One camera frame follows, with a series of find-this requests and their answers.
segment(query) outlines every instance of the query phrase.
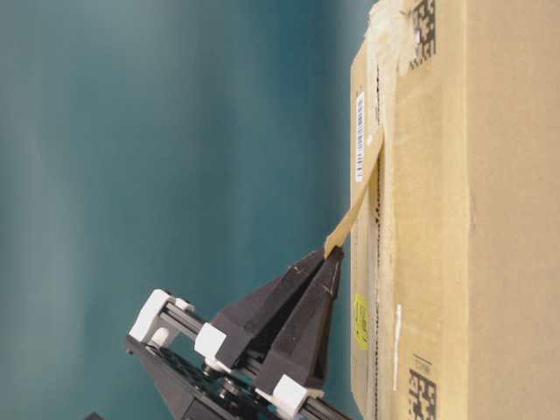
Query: teal background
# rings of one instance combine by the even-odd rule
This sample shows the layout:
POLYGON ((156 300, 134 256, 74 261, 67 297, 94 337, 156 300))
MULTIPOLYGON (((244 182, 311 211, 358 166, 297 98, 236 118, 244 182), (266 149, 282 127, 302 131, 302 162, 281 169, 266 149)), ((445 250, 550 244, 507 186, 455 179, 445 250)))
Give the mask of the teal background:
MULTIPOLYGON (((0 418, 170 418, 124 335, 152 289, 210 318, 336 225, 371 4, 2 2, 0 418)), ((348 272, 326 398, 358 418, 348 272)))

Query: barcode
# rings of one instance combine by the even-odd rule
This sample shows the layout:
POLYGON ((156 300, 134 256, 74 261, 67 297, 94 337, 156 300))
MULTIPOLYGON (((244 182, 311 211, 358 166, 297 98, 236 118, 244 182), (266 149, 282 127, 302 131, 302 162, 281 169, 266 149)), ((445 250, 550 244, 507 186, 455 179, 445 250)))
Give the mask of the barcode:
POLYGON ((356 182, 363 179, 364 169, 364 93, 356 100, 356 182))
POLYGON ((409 420, 436 420, 438 387, 428 378, 410 370, 409 420))

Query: cardboard box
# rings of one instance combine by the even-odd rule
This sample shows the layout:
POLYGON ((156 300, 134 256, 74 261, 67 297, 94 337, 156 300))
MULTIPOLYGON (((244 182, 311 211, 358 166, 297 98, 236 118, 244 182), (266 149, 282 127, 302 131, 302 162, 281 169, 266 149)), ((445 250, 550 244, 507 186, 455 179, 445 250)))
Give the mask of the cardboard box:
POLYGON ((372 9, 351 90, 353 192, 361 92, 365 141, 385 128, 351 240, 365 418, 560 417, 558 21, 553 0, 372 9))

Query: white plastic bracket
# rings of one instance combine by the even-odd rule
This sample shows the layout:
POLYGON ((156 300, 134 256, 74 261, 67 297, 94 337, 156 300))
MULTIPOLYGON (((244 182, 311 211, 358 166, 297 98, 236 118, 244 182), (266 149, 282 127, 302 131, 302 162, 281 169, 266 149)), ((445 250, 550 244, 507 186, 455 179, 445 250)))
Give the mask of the white plastic bracket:
POLYGON ((163 290, 155 289, 143 304, 129 335, 144 344, 168 347, 179 334, 179 330, 159 317, 159 313, 167 303, 174 304, 182 311, 195 312, 192 304, 179 297, 171 296, 163 290))
POLYGON ((306 388, 291 379, 287 374, 282 375, 274 387, 272 395, 265 394, 260 389, 257 394, 276 406, 276 413, 285 420, 298 418, 307 398, 322 398, 325 392, 322 389, 306 388))
POLYGON ((210 368, 231 374, 231 369, 216 359, 216 354, 226 337, 224 332, 206 322, 196 336, 194 351, 204 356, 204 362, 210 368))

